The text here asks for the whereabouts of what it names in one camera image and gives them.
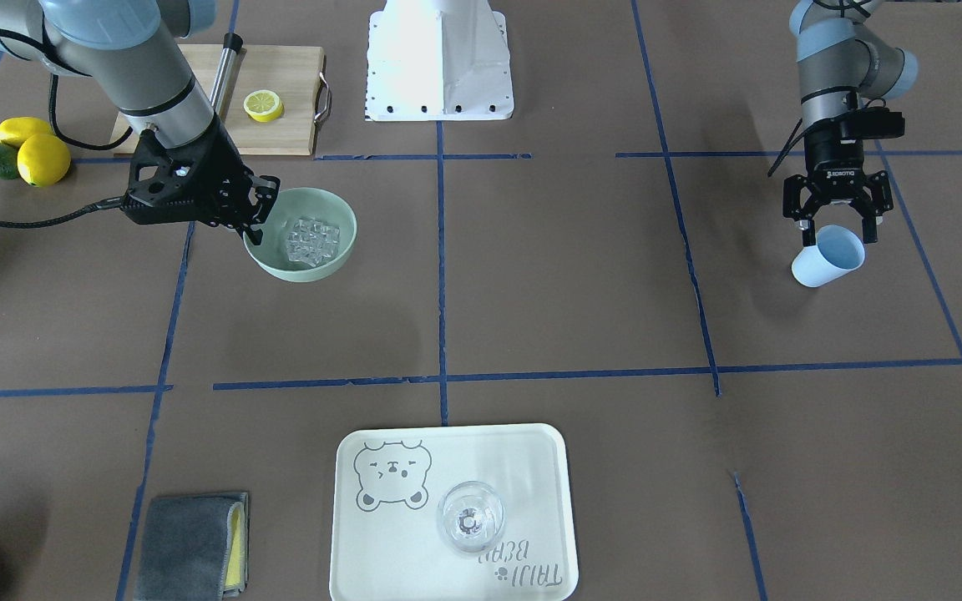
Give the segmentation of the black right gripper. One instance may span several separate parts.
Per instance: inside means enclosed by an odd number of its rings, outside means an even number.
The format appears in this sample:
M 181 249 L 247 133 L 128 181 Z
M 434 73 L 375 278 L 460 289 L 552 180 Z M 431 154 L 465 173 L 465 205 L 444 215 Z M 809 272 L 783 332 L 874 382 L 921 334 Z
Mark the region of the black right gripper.
M 152 129 L 141 132 L 119 209 L 137 225 L 195 221 L 244 228 L 244 242 L 260 246 L 280 188 L 277 176 L 245 167 L 216 115 L 183 147 L 164 147 Z

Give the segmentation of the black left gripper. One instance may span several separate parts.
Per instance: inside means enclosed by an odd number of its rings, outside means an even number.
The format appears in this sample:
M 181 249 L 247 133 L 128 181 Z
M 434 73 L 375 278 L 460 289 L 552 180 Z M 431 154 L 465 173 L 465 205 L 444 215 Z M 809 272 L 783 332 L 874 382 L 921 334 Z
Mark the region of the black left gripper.
M 863 243 L 877 243 L 878 225 L 894 209 L 892 179 L 888 171 L 867 174 L 863 141 L 904 136 L 904 115 L 889 108 L 858 108 L 820 119 L 805 129 L 802 124 L 798 121 L 794 126 L 783 145 L 783 156 L 804 142 L 807 173 L 788 176 L 783 182 L 783 216 L 801 232 L 803 247 L 813 247 L 818 210 L 848 205 L 860 216 Z

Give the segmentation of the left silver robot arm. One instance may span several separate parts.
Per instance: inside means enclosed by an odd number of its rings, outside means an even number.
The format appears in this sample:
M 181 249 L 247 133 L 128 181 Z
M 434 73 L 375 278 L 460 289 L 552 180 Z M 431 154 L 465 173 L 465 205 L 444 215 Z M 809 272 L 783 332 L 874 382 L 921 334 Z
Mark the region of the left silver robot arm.
M 894 207 L 886 170 L 865 170 L 865 142 L 904 136 L 906 121 L 889 109 L 919 79 L 919 59 L 867 26 L 877 1 L 801 1 L 787 25 L 797 41 L 802 117 L 774 160 L 804 148 L 804 174 L 783 183 L 782 213 L 797 225 L 804 247 L 818 242 L 816 216 L 829 205 L 860 216 L 863 243 L 878 239 L 878 225 Z

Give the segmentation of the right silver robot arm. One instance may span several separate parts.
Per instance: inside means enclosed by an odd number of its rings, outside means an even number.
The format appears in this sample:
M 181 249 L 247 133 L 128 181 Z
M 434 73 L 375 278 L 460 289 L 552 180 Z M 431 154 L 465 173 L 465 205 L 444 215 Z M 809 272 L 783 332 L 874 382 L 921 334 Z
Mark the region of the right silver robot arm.
M 41 227 L 121 210 L 138 225 L 202 222 L 262 244 L 281 183 L 244 164 L 177 46 L 216 11 L 214 1 L 0 1 L 0 51 L 91 78 L 139 137 L 122 195 Z

